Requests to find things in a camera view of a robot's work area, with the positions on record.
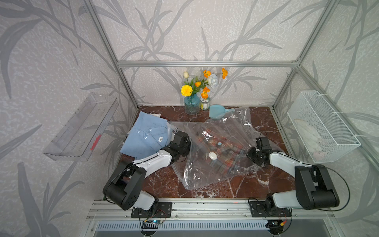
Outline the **white garment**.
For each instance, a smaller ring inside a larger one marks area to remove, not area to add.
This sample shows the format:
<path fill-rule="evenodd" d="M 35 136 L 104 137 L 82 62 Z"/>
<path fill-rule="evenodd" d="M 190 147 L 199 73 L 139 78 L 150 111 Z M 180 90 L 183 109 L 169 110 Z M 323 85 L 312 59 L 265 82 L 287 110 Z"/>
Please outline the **white garment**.
<path fill-rule="evenodd" d="M 173 132 L 168 120 L 161 114 L 150 113 L 148 115 L 149 135 L 160 145 L 167 145 L 171 141 Z"/>

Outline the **light blue garment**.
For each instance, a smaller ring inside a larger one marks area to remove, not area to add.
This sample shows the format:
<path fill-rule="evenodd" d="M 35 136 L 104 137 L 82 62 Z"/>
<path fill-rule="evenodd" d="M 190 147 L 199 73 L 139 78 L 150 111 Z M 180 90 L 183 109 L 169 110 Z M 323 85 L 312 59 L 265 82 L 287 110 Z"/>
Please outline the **light blue garment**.
<path fill-rule="evenodd" d="M 140 112 L 120 152 L 136 160 L 157 153 L 169 143 L 166 119 Z"/>

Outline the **tartan plaid garment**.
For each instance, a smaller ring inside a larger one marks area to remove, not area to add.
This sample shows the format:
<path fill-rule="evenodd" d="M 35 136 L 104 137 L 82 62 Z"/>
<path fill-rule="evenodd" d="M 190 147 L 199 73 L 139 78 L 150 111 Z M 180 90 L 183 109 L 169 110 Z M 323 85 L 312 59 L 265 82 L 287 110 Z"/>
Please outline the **tartan plaid garment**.
<path fill-rule="evenodd" d="M 248 147 L 210 129 L 197 131 L 194 143 L 194 166 L 205 178 L 224 180 L 248 174 L 254 169 L 246 156 Z M 217 154 L 215 161 L 208 157 L 210 152 Z"/>

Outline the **clear plastic vacuum bag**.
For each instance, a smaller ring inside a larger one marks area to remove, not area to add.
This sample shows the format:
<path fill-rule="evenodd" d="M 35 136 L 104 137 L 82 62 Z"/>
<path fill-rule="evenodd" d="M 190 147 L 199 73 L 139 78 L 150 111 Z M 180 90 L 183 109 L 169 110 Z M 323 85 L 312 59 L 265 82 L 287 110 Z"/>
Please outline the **clear plastic vacuum bag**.
<path fill-rule="evenodd" d="M 193 190 L 262 170 L 246 156 L 264 135 L 276 136 L 268 107 L 239 107 L 221 119 L 171 121 L 169 127 L 187 133 L 191 148 L 184 163 L 173 169 L 186 189 Z"/>

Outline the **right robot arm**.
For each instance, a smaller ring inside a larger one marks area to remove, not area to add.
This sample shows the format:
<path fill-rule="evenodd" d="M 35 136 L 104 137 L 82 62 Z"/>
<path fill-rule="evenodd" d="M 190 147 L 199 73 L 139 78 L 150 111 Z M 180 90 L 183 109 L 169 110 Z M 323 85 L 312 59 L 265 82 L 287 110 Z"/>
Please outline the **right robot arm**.
<path fill-rule="evenodd" d="M 266 212 L 282 208 L 321 210 L 340 205 L 327 167 L 305 164 L 278 150 L 263 150 L 256 147 L 251 148 L 246 156 L 258 166 L 268 162 L 295 178 L 294 190 L 267 195 Z"/>

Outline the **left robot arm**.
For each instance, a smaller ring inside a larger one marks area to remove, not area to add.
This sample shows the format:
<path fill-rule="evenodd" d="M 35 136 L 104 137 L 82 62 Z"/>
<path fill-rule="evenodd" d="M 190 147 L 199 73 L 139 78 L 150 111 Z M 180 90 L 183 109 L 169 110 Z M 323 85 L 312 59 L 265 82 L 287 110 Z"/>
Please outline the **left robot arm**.
<path fill-rule="evenodd" d="M 158 209 L 159 199 L 143 191 L 145 178 L 172 165 L 190 152 L 190 143 L 176 145 L 173 142 L 157 153 L 133 162 L 121 162 L 103 188 L 103 195 L 122 210 L 139 208 L 150 214 Z"/>

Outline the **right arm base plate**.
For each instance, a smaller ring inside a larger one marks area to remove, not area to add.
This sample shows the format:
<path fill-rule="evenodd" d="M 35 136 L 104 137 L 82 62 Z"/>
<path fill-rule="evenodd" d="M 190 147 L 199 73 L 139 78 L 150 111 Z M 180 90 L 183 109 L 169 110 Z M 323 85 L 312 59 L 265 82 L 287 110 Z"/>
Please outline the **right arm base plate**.
<path fill-rule="evenodd" d="M 274 218 L 288 218 L 292 217 L 292 212 L 290 208 L 276 207 L 273 201 L 258 201 L 249 200 L 248 205 L 250 207 L 250 212 L 252 217 L 274 217 Z"/>

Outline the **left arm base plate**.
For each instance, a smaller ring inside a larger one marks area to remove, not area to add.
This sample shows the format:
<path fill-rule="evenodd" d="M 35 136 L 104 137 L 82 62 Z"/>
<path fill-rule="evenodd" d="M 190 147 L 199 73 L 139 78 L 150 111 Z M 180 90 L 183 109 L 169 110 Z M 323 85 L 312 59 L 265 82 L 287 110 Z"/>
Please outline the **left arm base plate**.
<path fill-rule="evenodd" d="M 170 218 L 172 212 L 172 202 L 159 201 L 152 210 L 143 210 L 133 207 L 131 218 Z"/>

